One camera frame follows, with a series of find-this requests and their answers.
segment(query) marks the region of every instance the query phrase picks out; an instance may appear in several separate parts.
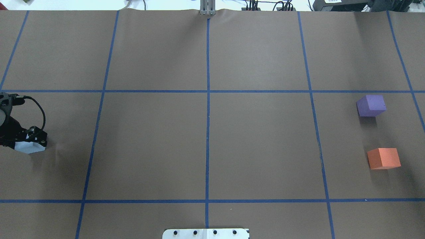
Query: horizontal blue line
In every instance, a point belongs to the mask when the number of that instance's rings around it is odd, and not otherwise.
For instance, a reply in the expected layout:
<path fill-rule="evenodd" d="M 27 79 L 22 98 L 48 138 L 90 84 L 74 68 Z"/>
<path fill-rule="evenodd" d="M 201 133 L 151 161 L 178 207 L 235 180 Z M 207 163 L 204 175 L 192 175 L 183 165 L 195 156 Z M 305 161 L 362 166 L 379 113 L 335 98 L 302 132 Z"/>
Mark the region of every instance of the horizontal blue line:
<path fill-rule="evenodd" d="M 307 202 L 425 202 L 425 198 L 351 198 L 351 199 L 170 199 L 170 200 L 85 200 L 84 203 L 307 203 Z M 0 199 L 0 203 L 82 203 L 83 200 Z"/>
<path fill-rule="evenodd" d="M 205 203 L 204 199 L 175 200 L 85 200 L 85 203 Z"/>
<path fill-rule="evenodd" d="M 31 93 L 102 93 L 102 90 L 2 90 Z M 106 93 L 207 93 L 207 90 L 105 90 Z M 210 90 L 210 93 L 309 93 L 308 90 Z M 312 90 L 313 93 L 411 93 L 411 91 Z"/>
<path fill-rule="evenodd" d="M 0 203 L 81 203 L 82 200 L 61 199 L 0 199 Z"/>

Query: gray metal bracket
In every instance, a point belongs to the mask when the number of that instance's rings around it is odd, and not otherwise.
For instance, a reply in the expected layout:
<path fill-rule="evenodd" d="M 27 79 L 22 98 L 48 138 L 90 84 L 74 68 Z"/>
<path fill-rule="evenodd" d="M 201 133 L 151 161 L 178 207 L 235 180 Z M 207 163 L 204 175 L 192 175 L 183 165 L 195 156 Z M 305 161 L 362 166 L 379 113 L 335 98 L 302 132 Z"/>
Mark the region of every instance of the gray metal bracket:
<path fill-rule="evenodd" d="M 201 0 L 201 15 L 215 15 L 215 0 Z"/>

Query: white bracket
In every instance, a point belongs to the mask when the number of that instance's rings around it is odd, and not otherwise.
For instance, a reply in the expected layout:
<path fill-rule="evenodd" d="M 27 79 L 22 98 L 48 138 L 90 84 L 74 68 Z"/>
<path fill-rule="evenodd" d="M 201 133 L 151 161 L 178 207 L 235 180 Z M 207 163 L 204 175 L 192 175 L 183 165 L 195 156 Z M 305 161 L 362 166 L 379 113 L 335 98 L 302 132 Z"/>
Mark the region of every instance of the white bracket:
<path fill-rule="evenodd" d="M 215 0 L 201 0 L 201 15 L 215 15 Z"/>
<path fill-rule="evenodd" d="M 249 229 L 168 229 L 162 239 L 249 239 Z"/>

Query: red object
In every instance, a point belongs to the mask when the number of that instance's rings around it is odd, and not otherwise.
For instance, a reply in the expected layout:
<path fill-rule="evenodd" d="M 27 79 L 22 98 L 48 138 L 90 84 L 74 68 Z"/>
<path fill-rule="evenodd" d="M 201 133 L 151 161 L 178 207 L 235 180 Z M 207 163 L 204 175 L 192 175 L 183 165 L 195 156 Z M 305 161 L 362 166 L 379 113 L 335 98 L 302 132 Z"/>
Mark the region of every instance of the red object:
<path fill-rule="evenodd" d="M 8 10 L 2 3 L 0 3 L 0 10 Z"/>

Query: vertical blue line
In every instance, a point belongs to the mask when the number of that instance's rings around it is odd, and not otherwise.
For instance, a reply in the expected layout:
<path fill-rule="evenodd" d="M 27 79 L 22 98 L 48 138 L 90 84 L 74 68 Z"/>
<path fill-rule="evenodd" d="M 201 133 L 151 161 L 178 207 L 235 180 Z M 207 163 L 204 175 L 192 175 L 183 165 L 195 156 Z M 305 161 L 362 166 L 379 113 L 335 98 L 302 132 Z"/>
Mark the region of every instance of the vertical blue line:
<path fill-rule="evenodd" d="M 210 226 L 210 19 L 207 19 L 207 151 L 205 162 L 205 228 Z"/>
<path fill-rule="evenodd" d="M 329 217 L 329 226 L 330 226 L 330 229 L 331 229 L 332 239 L 335 239 L 334 223 L 333 223 L 333 220 L 332 220 L 332 212 L 331 212 L 331 203 L 329 202 L 328 184 L 327 184 L 327 181 L 326 181 L 325 163 L 323 162 L 322 145 L 320 143 L 319 127 L 317 125 L 316 108 L 315 108 L 315 103 L 314 103 L 314 99 L 313 99 L 313 91 L 312 91 L 312 84 L 311 84 L 311 80 L 310 80 L 309 65 L 307 63 L 307 53 L 306 53 L 306 45 L 304 43 L 303 27 L 302 27 L 302 24 L 301 24 L 301 15 L 300 15 L 300 12 L 297 12 L 297 14 L 298 14 L 298 24 L 300 25 L 301 45 L 303 47 L 304 64 L 306 66 L 307 82 L 308 82 L 308 85 L 309 85 L 310 102 L 311 102 L 312 111 L 313 111 L 313 120 L 314 120 L 314 125 L 315 125 L 314 128 L 316 130 L 316 140 L 317 140 L 317 144 L 319 145 L 320 162 L 322 164 L 323 186 L 325 188 L 326 206 L 328 208 L 328 217 Z"/>
<path fill-rule="evenodd" d="M 6 65 L 6 69 L 4 70 L 3 78 L 0 83 L 0 91 L 3 88 L 4 81 L 6 80 L 6 75 L 7 75 L 7 72 L 9 71 L 10 63 L 12 63 L 13 55 L 15 55 L 16 47 L 18 46 L 19 39 L 21 38 L 22 31 L 24 30 L 26 20 L 28 19 L 28 14 L 29 14 L 29 11 L 27 11 L 25 14 L 24 21 L 22 22 L 18 37 L 16 38 L 15 45 L 13 46 L 12 53 L 10 54 L 9 61 L 7 62 L 7 65 Z"/>
<path fill-rule="evenodd" d="M 84 191 L 83 191 L 83 195 L 82 195 L 82 202 L 81 202 L 80 214 L 79 214 L 79 217 L 78 217 L 78 224 L 77 224 L 77 231 L 75 233 L 75 239 L 79 238 L 82 216 L 83 216 L 83 213 L 84 213 L 85 198 L 87 196 L 88 182 L 89 182 L 89 179 L 90 179 L 90 171 L 91 171 L 91 165 L 92 165 L 92 162 L 93 162 L 93 155 L 94 155 L 94 146 L 96 145 L 97 132 L 98 132 L 98 129 L 99 129 L 100 115 L 102 114 L 103 100 L 105 98 L 106 83 L 108 81 L 109 65 L 111 64 L 110 60 L 111 60 L 111 57 L 112 57 L 112 50 L 113 50 L 113 43 L 114 43 L 114 40 L 115 40 L 116 26 L 118 24 L 118 16 L 119 16 L 119 11 L 116 11 L 115 25 L 113 27 L 112 40 L 111 40 L 110 48 L 109 48 L 109 57 L 108 57 L 108 63 L 106 65 L 105 79 L 103 81 L 102 96 L 100 97 L 99 111 L 97 112 L 96 127 L 94 129 L 94 136 L 93 136 L 93 143 L 91 145 L 90 159 L 88 161 L 87 174 L 85 176 Z"/>
<path fill-rule="evenodd" d="M 416 96 L 415 96 L 415 93 L 413 91 L 413 87 L 412 87 L 412 84 L 410 82 L 409 75 L 407 74 L 407 70 L 406 70 L 406 66 L 405 66 L 404 61 L 403 61 L 403 57 L 401 56 L 401 52 L 400 52 L 400 49 L 399 49 L 398 44 L 397 44 L 396 35 L 395 35 L 394 29 L 393 29 L 393 23 L 391 21 L 390 12 L 388 12 L 388 11 L 387 11 L 387 17 L 388 17 L 388 23 L 390 24 L 391 33 L 393 35 L 394 45 L 396 46 L 397 54 L 399 55 L 401 65 L 403 67 L 404 75 L 406 76 L 407 84 L 409 85 L 409 89 L 410 89 L 410 92 L 412 94 L 413 102 L 415 103 L 416 111 L 418 112 L 418 115 L 419 115 L 419 120 L 421 121 L 422 128 L 425 131 L 425 123 L 424 123 L 424 120 L 422 118 L 421 111 L 419 110 L 419 105 L 418 105 L 418 102 L 416 101 Z"/>

